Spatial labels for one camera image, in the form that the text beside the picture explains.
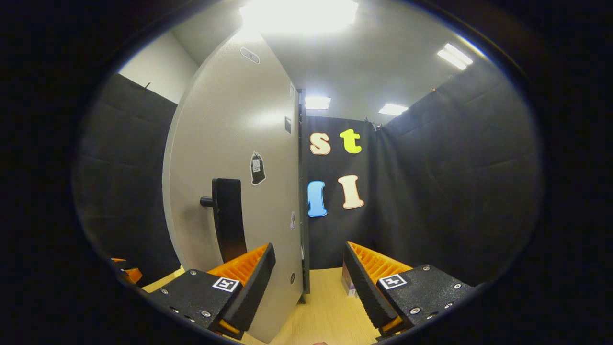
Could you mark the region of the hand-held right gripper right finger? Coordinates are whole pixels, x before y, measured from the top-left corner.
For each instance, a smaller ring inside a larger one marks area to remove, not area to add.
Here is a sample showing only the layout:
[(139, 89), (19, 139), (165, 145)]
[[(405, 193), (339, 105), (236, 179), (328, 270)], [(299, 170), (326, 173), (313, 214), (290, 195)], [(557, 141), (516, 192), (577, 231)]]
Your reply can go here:
[(468, 299), (475, 290), (431, 264), (411, 267), (347, 241), (344, 266), (377, 341), (429, 323)]

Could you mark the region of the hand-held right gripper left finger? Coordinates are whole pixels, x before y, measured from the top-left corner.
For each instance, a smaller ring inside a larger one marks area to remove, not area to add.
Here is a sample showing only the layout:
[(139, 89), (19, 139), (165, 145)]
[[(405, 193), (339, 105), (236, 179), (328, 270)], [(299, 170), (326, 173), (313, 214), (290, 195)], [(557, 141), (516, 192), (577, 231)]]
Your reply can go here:
[(241, 340), (251, 327), (272, 276), (272, 243), (207, 272), (189, 269), (147, 293), (162, 312), (197, 328)]

